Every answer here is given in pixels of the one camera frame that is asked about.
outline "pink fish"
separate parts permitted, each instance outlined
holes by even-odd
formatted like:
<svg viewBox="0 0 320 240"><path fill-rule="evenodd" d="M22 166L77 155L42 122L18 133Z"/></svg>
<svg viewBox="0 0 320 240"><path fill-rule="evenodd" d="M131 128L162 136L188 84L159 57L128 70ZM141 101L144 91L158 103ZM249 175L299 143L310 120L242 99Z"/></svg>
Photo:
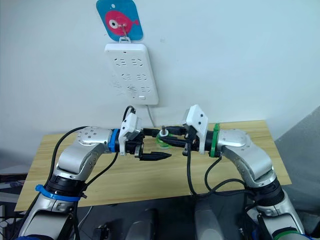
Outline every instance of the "pink fish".
<svg viewBox="0 0 320 240"><path fill-rule="evenodd" d="M124 31L119 25L122 25L125 32L129 33L133 24L139 25L139 20L137 19L135 21L131 21L130 18L128 18L122 12L112 10L106 13L105 24L107 25L108 29L115 35L124 36Z"/></svg>

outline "wooden table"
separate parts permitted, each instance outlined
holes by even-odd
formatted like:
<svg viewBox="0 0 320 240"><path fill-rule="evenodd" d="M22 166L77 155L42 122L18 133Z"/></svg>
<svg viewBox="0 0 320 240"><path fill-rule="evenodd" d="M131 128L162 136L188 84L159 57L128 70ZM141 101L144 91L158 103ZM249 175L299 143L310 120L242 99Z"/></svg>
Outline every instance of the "wooden table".
<svg viewBox="0 0 320 240"><path fill-rule="evenodd" d="M209 129L212 130L213 127L214 124L209 125ZM282 185L291 184L287 170L270 136L265 121L221 123L220 127L222 129L242 129L249 133L253 142L264 149L271 157L280 183ZM62 134L54 134L43 137L15 207L16 211L27 210L37 194L35 186L46 182L52 152L61 136ZM73 142L74 138L75 134L70 135L62 142L57 154L57 160L61 152ZM172 156L164 160L150 162L139 161L132 155L119 155L113 167L88 188L85 192L88 198L82 198L79 206L95 206L189 195L190 190L186 175L187 158L182 155L183 149L170 147L162 150L156 145L155 138L146 137L144 151L149 153L151 150L171 153ZM112 161L113 157L114 153L103 154L97 161L88 180L104 169ZM200 155L198 152L192 153L191 176L196 192L207 192L204 176L207 168L214 160L215 158L209 157L207 153L205 155ZM223 158L211 170L208 182L211 186L215 186L229 178L240 178L240 175L234 164L230 160ZM242 186L239 183L229 183L224 185L221 190L227 191L241 188Z"/></svg>

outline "fish sticker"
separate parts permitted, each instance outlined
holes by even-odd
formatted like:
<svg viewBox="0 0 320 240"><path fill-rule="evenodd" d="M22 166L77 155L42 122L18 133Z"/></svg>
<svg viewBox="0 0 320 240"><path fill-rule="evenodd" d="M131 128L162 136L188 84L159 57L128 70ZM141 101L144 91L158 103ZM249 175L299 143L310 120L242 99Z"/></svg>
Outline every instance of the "fish sticker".
<svg viewBox="0 0 320 240"><path fill-rule="evenodd" d="M119 11L108 11L105 15L105 22L108 29L113 32L115 35L123 36L124 31L121 27L123 26L126 34L129 34L132 28L132 25L139 25L139 20L136 19L131 21L126 15Z"/></svg>
<svg viewBox="0 0 320 240"><path fill-rule="evenodd" d="M131 41L143 38L137 7L132 0L98 0L96 9L112 40L119 41L125 33Z"/></svg>

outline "power outlet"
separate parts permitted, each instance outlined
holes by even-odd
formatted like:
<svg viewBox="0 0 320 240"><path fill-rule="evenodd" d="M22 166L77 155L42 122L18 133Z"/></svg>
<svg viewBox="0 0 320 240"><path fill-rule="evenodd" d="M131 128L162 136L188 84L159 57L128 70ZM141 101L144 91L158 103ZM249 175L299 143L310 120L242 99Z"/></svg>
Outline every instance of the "power outlet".
<svg viewBox="0 0 320 240"><path fill-rule="evenodd" d="M157 105L158 92L146 46L108 43L104 51L129 101L136 105Z"/></svg>

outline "green tape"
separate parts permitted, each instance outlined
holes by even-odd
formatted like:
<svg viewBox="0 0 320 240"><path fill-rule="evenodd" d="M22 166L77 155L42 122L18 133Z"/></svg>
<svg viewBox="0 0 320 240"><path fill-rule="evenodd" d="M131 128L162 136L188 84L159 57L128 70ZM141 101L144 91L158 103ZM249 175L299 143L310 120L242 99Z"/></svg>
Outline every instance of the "green tape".
<svg viewBox="0 0 320 240"><path fill-rule="evenodd" d="M214 157L215 157L216 145L217 145L217 140L218 140L218 133L219 133L219 131L220 131L220 124L219 124L219 123L216 123L216 124L214 125L214 128L213 128L211 151L210 151L210 154L209 154L209 156L210 156L211 158L214 158Z"/></svg>
<svg viewBox="0 0 320 240"><path fill-rule="evenodd" d="M294 230L291 230L291 231L284 231L284 232L281 232L279 233L278 235L276 235L274 237L274 240L278 240L280 239L281 237L285 236L285 235L288 235L288 234L300 234L298 231L294 231Z"/></svg>

